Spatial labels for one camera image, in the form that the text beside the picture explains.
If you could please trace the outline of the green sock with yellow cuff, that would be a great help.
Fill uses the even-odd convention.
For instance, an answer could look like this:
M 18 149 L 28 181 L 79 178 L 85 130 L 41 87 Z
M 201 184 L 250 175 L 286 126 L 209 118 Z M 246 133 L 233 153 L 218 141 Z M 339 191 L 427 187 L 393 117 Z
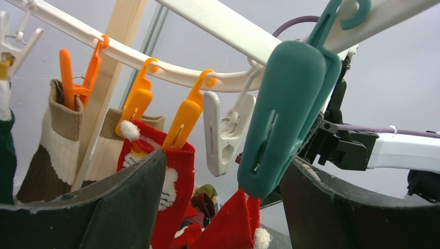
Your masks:
M 17 168 L 17 156 L 11 130 L 15 116 L 10 109 L 9 68 L 15 58 L 9 53 L 1 54 L 1 204 L 14 204 L 13 179 Z

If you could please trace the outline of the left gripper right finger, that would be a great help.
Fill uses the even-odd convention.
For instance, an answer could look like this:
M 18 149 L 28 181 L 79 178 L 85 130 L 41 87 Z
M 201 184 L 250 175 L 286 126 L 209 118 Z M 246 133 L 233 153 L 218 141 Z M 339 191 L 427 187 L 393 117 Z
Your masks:
M 280 182 L 293 248 L 439 248 L 439 204 L 390 197 L 292 160 Z

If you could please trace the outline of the red white patterned sock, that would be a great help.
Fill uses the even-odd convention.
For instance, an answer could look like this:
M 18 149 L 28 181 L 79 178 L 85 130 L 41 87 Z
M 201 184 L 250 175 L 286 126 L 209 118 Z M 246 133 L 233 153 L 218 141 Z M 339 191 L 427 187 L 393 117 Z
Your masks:
M 156 149 L 164 149 L 166 165 L 162 192 L 150 248 L 171 248 L 193 195 L 195 183 L 195 149 L 185 143 L 180 150 L 171 149 L 167 134 L 140 121 L 124 120 L 120 124 L 123 146 L 117 170 L 132 166 Z

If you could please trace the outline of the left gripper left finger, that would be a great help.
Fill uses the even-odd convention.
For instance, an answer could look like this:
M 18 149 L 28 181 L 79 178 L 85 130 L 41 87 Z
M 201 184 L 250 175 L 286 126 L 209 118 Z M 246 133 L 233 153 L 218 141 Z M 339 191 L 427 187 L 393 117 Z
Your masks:
M 1 205 L 1 248 L 149 248 L 166 172 L 156 150 L 56 199 Z

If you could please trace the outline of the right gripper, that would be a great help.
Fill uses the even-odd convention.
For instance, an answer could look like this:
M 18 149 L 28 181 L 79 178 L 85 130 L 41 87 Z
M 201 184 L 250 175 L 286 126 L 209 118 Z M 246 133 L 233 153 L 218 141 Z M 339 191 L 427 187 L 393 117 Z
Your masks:
M 318 160 L 318 163 L 321 165 L 324 165 L 328 160 L 333 160 L 340 138 L 347 138 L 349 141 L 352 141 L 351 135 L 347 131 L 343 131 L 341 135 L 337 135 L 320 129 L 320 124 L 323 120 L 334 124 L 343 123 L 341 105 L 347 88 L 344 76 L 350 67 L 351 58 L 346 56 L 342 62 L 338 81 L 333 89 L 325 112 L 318 114 L 311 130 L 308 132 L 305 141 L 299 149 L 299 157 L 310 164 L 314 162 L 317 155 L 321 156 Z

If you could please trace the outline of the white clothespin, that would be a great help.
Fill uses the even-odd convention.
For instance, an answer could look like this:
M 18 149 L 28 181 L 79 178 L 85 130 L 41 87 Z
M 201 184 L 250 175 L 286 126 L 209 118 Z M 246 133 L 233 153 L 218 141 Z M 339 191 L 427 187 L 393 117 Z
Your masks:
M 219 177 L 228 172 L 228 164 L 235 158 L 254 111 L 256 97 L 249 94 L 251 84 L 262 72 L 263 66 L 254 63 L 245 73 L 244 87 L 229 109 L 225 118 L 220 116 L 220 101 L 217 94 L 203 94 L 203 123 L 206 160 L 210 173 Z
M 9 32 L 9 14 L 1 11 L 1 79 L 12 79 L 44 32 L 37 28 L 28 41 L 23 40 L 24 28 L 36 10 L 37 1 L 25 1 L 25 16 L 17 31 Z

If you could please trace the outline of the white clip hanger frame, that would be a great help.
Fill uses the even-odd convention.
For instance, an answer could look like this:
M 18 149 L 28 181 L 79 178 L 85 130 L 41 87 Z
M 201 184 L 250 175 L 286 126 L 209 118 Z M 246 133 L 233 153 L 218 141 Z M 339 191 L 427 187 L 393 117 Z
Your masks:
M 67 14 L 104 31 L 116 1 L 47 1 Z M 221 1 L 237 13 L 272 33 L 288 19 L 321 14 L 328 1 Z M 147 1 L 141 10 L 141 22 L 130 47 L 140 50 L 153 13 L 158 4 Z M 10 14 L 11 31 L 15 31 L 23 11 L 1 1 L 1 10 Z M 54 38 L 55 45 L 84 45 L 66 34 L 31 17 L 27 32 L 44 28 L 42 40 Z M 312 23 L 297 24 L 284 31 L 281 40 L 307 35 Z M 247 68 L 246 58 L 224 42 L 169 12 L 159 35 L 153 56 L 159 60 L 195 70 L 211 68 L 217 72 L 237 72 Z M 439 4 L 411 19 L 360 43 L 352 68 L 347 71 L 349 92 L 383 93 L 386 90 L 410 92 L 420 88 L 422 94 L 439 90 Z

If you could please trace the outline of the orange clothespin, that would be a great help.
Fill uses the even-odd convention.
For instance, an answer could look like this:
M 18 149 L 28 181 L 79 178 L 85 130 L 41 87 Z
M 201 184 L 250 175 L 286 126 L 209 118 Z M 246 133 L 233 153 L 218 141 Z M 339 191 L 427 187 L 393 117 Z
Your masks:
M 87 107 L 102 64 L 100 53 L 102 49 L 105 49 L 108 46 L 108 44 L 109 37 L 107 35 L 104 34 L 98 39 L 85 76 L 74 76 L 69 51 L 67 49 L 61 49 L 59 51 L 64 105 L 67 108 L 76 110 L 77 97 L 81 100 L 83 107 Z
M 180 150 L 186 143 L 203 111 L 203 94 L 200 93 L 202 84 L 206 82 L 207 86 L 210 87 L 216 83 L 215 78 L 209 78 L 207 76 L 207 74 L 213 72 L 211 69 L 206 69 L 199 75 L 187 98 L 178 108 L 169 132 L 163 142 L 163 149 Z
M 152 83 L 146 78 L 146 75 L 147 73 L 155 73 L 158 71 L 159 67 L 157 66 L 157 62 L 158 60 L 156 58 L 148 58 L 139 70 L 123 106 L 121 118 L 115 128 L 115 133 L 119 137 L 123 137 L 121 131 L 122 121 L 139 120 L 151 103 L 153 99 L 151 92 Z

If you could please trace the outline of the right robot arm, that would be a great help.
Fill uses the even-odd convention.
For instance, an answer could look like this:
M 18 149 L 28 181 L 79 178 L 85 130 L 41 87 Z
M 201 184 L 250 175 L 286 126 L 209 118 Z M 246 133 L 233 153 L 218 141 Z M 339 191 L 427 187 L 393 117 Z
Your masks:
M 327 107 L 321 111 L 299 157 L 320 165 L 331 162 L 348 171 L 388 168 L 408 170 L 408 195 L 417 195 L 431 203 L 439 202 L 439 133 L 387 128 L 369 128 L 343 122 L 341 110 L 353 55 L 342 61 L 336 86 Z

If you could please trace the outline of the tan brown striped sock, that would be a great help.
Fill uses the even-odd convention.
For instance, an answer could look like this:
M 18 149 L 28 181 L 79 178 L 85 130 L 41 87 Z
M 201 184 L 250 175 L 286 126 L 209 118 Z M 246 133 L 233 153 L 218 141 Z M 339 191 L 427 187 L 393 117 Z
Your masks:
M 110 108 L 107 111 L 82 187 L 86 187 L 117 172 L 118 159 L 124 144 L 124 138 L 116 134 L 115 128 L 121 115 L 122 111 L 117 109 Z M 160 131 L 163 129 L 164 120 L 164 116 L 142 116 L 141 118 L 142 122 Z M 128 163 L 124 162 L 123 159 L 123 165 L 130 166 L 146 155 L 146 153 L 138 152 L 135 149 L 135 152 L 129 153 Z
M 62 82 L 50 82 L 48 107 L 42 119 L 39 146 L 16 195 L 20 203 L 51 201 L 71 191 L 78 168 L 79 135 L 84 107 L 64 105 Z

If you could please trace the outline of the teal clothespin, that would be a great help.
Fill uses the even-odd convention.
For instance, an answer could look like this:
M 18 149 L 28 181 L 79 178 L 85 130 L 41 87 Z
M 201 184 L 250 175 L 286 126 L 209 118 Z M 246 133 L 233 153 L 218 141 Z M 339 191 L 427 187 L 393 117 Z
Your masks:
M 342 62 L 324 43 L 334 24 L 360 25 L 370 1 L 356 1 L 354 15 L 337 19 L 330 1 L 305 42 L 284 41 L 267 62 L 238 167 L 239 187 L 262 199 L 278 185 L 339 78 Z

